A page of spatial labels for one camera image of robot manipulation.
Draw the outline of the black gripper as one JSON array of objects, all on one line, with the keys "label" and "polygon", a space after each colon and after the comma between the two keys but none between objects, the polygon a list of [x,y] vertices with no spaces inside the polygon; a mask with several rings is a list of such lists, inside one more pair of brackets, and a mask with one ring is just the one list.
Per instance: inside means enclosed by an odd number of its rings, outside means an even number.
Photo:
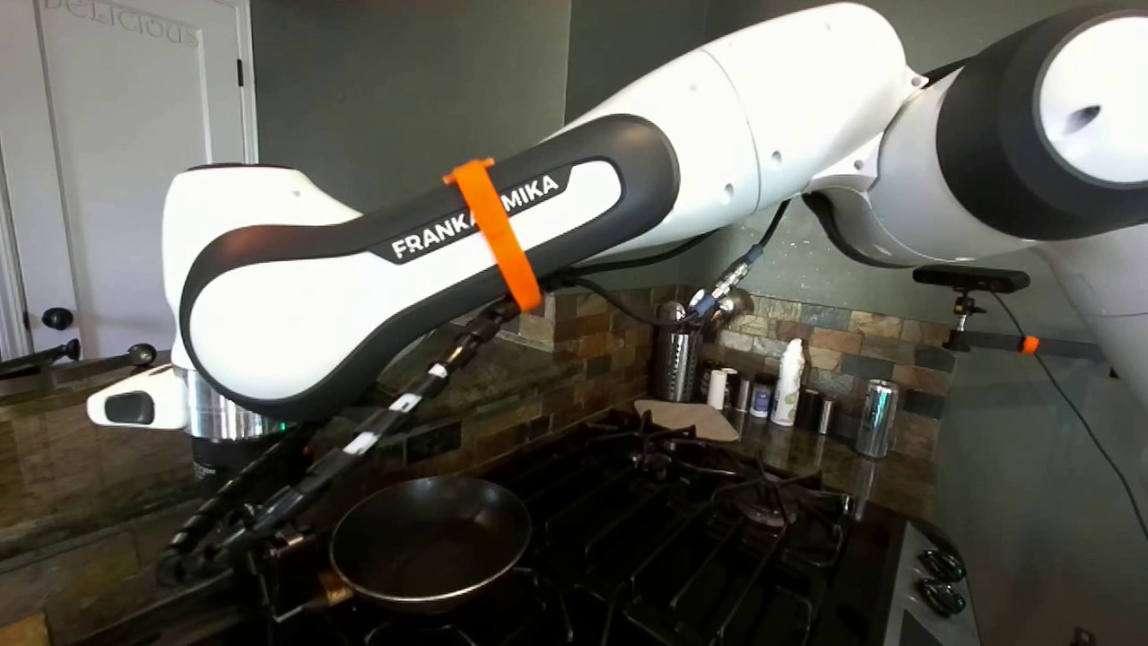
[{"label": "black gripper", "polygon": [[240,467],[168,538],[156,576],[173,584],[214,576],[301,515],[313,502],[308,441],[308,430],[247,441]]}]

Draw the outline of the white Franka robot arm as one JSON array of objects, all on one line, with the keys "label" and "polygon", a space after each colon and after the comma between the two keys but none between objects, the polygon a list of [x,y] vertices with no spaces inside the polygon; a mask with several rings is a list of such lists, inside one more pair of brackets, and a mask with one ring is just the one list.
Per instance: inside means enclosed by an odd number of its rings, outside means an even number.
[{"label": "white Franka robot arm", "polygon": [[98,391],[99,427],[182,430],[205,395],[287,448],[423,333],[490,336],[595,259],[808,202],[872,265],[1037,251],[1148,395],[1148,2],[1039,19],[931,74],[863,2],[709,40],[543,142],[355,211],[305,171],[168,183],[168,362]]}]

